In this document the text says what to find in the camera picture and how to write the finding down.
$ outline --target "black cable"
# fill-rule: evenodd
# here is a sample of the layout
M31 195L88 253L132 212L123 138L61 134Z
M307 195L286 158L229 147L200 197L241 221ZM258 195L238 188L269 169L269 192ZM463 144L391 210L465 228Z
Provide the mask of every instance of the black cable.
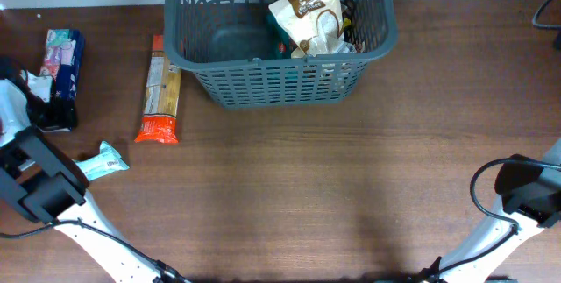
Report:
M54 225L48 224L47 226L43 226L43 227L38 228L36 230L28 231L28 232L17 234L17 235L0 233L0 238L3 238L3 239L22 239L22 238L30 237L30 236L33 236L33 235L38 235L38 234L40 234L44 231L50 230L53 227L54 227Z
M540 17L543 10L545 10L545 7L549 3L551 3L551 1L553 0L546 0L545 2L543 2L540 8L536 11L536 14L534 14L534 17L532 18L532 25L535 26L535 28L544 30L561 30L561 25L544 25L537 22L537 19Z
M498 241L497 244L494 244L491 248L487 249L486 251L481 252L479 255L477 255L475 257L471 257L471 258L467 258L466 260L458 261L455 264L448 265L448 266L438 270L436 276L438 277L442 273L447 272L447 271L449 271L449 270L451 270L455 267L459 267L461 265L465 265L465 264L468 264L468 263L473 262L473 261L477 261L477 260L485 257L489 253L497 250L499 247L501 247L504 243L506 243L510 238L512 238L517 233L518 233L518 230L516 230L515 226L513 226L512 230L503 239Z
M96 234L99 234L101 236L107 237L113 241L115 241L118 244L121 244L122 246L124 246L125 248L129 249L130 251L136 253L137 255L139 255L141 258L144 258L146 261L148 261L150 264L157 266L157 265L164 265L167 269L164 269L166 271L166 273L173 273L174 274L174 278L173 279L177 279L179 281L182 282L187 282L189 283L189 281L187 279L185 279L184 277L182 277L177 271L175 271L175 269L168 267L166 264L161 263L158 260L155 260L153 258L150 258L148 256L146 256L142 251L138 250L137 248L135 248L132 244L127 243L126 241L124 241L123 239L116 237L114 235L111 235L110 233L107 233L103 230L99 230L98 228L95 228L93 226L90 226L84 222L82 222L82 220L78 219L78 220L67 220L67 221L55 221L52 223L49 223L46 226L43 226L41 228L38 228L36 230L31 230L25 233L21 233L21 234L16 234L16 235L11 235L11 234L4 234L4 233L0 233L0 238L4 238L4 239L22 239L22 238L26 238L26 237L30 237L33 235L38 235L42 232L45 232L47 230L51 230L56 226L61 226L61 225L77 225L80 226L86 230L90 230L95 232Z
M444 272L447 272L447 271L449 271L451 269L454 269L458 266L465 265L465 264L468 264L468 263L473 262L473 261L477 261L477 260L485 257L489 253L491 253L491 252L497 250L499 247L501 247L510 238L512 238L515 235L518 235L518 231L520 230L520 224L518 223L518 221L516 221L512 218L506 217L506 216L497 215L497 214L489 211L488 209L485 209L481 205L481 203L479 202L479 200L477 198L477 195L475 194L475 183L477 182L477 180L481 176L481 174L483 172L485 172L487 169L489 169L490 167L501 165L501 164L516 164L516 165L536 166L536 167L540 167L540 168L547 168L547 169L553 169L553 170L561 171L561 166L560 165L553 165L553 164L550 164L550 163L546 163L546 162L542 162L542 161L538 161L538 160L533 160L533 159L519 160L519 159L512 159L512 158L496 159L496 160L493 160L493 161L489 161L488 163L483 165L480 169L478 169L478 171L473 174L472 181L470 182L470 196L472 197L473 204L475 204L475 207L477 207L486 216L490 216L492 218L511 223L512 224L512 230L503 239L501 239L499 242L494 244L491 248L487 249L486 251L481 252L479 255L471 257L471 258L467 258L467 259L462 260L462 261L458 261L455 264L448 265L445 268L440 269L435 274L435 276L437 278L440 275L442 275Z

